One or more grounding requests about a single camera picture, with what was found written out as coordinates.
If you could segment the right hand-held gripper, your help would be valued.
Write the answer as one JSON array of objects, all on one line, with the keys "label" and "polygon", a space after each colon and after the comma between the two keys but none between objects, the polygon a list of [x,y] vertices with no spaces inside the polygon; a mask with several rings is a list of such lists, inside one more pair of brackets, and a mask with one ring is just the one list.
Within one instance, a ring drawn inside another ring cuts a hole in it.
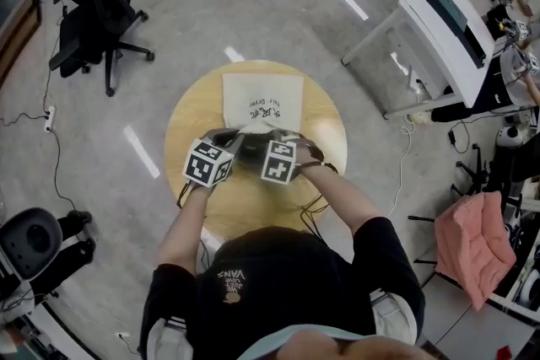
[{"label": "right hand-held gripper", "polygon": [[290,183],[296,165],[296,143],[303,135],[283,129],[273,130],[273,140],[267,145],[260,178],[262,180],[287,185]]}]

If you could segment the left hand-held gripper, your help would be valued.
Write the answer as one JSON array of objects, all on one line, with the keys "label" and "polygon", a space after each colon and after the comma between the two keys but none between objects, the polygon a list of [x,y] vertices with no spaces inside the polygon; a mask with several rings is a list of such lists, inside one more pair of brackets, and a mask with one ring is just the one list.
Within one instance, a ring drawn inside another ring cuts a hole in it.
[{"label": "left hand-held gripper", "polygon": [[[229,176],[234,158],[241,151],[245,135],[234,128],[212,129],[203,140],[196,138],[189,148],[182,175],[194,184],[211,188]],[[229,151],[215,145],[229,144]]]}]

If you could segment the person's right hand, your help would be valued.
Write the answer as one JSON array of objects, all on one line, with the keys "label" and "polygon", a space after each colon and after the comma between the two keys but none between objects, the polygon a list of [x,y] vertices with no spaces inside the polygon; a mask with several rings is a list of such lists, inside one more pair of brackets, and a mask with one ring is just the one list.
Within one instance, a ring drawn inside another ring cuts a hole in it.
[{"label": "person's right hand", "polygon": [[304,168],[320,166],[324,163],[324,153],[309,139],[300,138],[295,141],[296,157],[294,173],[299,175]]}]

